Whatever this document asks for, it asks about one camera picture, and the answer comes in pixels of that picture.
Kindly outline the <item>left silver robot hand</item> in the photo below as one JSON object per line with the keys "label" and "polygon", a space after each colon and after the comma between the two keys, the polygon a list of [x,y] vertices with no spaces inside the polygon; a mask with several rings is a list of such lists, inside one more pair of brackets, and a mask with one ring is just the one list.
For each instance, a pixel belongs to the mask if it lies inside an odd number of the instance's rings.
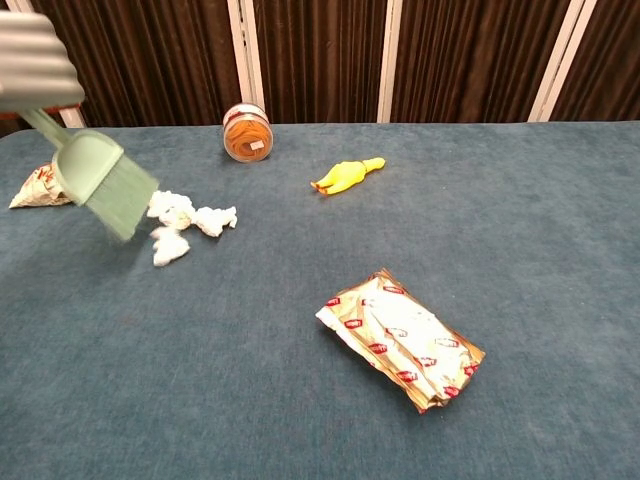
{"label": "left silver robot hand", "polygon": [[34,12],[1,12],[1,113],[60,109],[85,99],[53,23]]}

